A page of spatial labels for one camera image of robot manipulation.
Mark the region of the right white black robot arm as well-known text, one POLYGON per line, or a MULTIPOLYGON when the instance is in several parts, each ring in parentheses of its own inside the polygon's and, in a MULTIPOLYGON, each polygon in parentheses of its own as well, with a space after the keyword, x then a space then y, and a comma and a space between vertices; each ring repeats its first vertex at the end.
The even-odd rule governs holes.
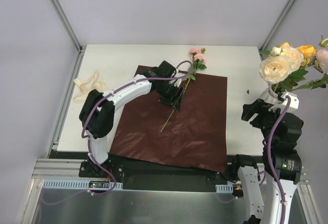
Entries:
POLYGON ((262 162, 266 181, 266 198, 262 197, 256 159, 237 154, 232 161, 231 176, 241 182, 246 206, 244 223, 288 223, 293 195, 300 182, 302 161, 295 149, 302 134, 303 120, 289 113, 291 99, 273 111, 262 99, 243 105, 241 119, 261 130, 262 162))

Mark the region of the artificial flower bouquet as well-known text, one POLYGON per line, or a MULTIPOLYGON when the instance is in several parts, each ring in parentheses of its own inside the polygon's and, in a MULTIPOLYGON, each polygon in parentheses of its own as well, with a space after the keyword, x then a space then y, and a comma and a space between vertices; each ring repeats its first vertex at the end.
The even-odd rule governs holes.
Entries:
POLYGON ((186 81, 186 83, 183 85, 183 95, 185 91, 187 90, 187 87, 191 80, 195 80, 196 72, 199 70, 205 70, 207 68, 207 57, 205 56, 206 48, 192 48, 189 50, 189 58, 191 60, 192 65, 188 68, 187 75, 180 73, 178 69, 176 69, 174 75, 172 78, 175 78, 171 81, 169 81, 170 84, 174 86, 181 86, 181 83, 183 81, 186 81))

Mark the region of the yellow rose stem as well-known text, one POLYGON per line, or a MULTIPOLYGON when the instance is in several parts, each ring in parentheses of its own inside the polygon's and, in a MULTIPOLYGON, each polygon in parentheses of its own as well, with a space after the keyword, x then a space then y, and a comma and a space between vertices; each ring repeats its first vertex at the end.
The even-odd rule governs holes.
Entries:
POLYGON ((287 42, 280 45, 280 49, 280 54, 289 58, 289 63, 293 72, 299 68, 305 68, 308 66, 311 58, 316 53, 316 49, 312 45, 304 45, 294 48, 287 42))

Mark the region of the red wrapping paper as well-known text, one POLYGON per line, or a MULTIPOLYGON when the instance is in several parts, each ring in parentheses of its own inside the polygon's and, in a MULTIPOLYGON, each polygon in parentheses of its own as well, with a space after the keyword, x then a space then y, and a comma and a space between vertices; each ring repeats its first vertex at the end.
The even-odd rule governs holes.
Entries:
POLYGON ((196 74, 187 84, 179 112, 151 92, 122 114, 110 153, 162 165, 224 172, 227 164, 227 77, 196 74))

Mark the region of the white cream rose stem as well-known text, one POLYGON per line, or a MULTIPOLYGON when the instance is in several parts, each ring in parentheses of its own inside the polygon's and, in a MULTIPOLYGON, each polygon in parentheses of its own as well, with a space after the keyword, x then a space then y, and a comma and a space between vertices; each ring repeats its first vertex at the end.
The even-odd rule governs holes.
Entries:
POLYGON ((308 74, 308 59, 288 43, 273 47, 259 65, 259 74, 273 93, 291 92, 308 74))

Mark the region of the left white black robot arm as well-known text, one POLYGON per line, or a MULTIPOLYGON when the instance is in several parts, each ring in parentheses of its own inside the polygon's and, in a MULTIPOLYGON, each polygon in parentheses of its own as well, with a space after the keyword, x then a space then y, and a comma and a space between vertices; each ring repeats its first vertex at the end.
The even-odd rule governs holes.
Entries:
POLYGON ((127 103, 153 91, 159 94, 159 101, 180 111, 184 88, 181 82, 190 72, 180 73, 178 67, 163 61, 158 67, 139 70, 133 79, 117 89, 89 92, 79 114, 82 123, 82 138, 88 140, 88 157, 92 161, 91 172, 104 177, 108 172, 107 135, 114 126, 115 112, 127 103))

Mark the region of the pink rose stem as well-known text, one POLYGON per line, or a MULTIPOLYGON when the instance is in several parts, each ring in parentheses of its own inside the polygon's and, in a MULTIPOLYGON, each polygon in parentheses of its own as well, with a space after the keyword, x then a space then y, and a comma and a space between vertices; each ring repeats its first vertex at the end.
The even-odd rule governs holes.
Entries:
POLYGON ((301 89, 317 89, 317 88, 327 88, 327 37, 324 38, 321 36, 321 40, 318 44, 319 48, 316 49, 315 55, 311 58, 310 64, 305 68, 301 68, 305 70, 306 68, 314 68, 318 72, 322 73, 323 76, 317 80, 311 80, 306 84, 301 85, 300 87, 294 88, 294 90, 301 89))

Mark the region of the cream ribbon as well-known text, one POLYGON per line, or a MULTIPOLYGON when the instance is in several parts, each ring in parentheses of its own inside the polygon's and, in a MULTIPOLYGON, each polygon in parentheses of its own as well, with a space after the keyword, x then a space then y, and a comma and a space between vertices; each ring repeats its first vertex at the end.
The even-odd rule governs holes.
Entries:
POLYGON ((73 102, 77 104, 84 103, 89 93, 93 90, 98 92, 108 91, 107 85, 99 80, 99 72, 97 70, 95 70, 93 75, 88 77, 84 82, 79 78, 75 78, 73 82, 79 90, 79 93, 73 97, 73 102))

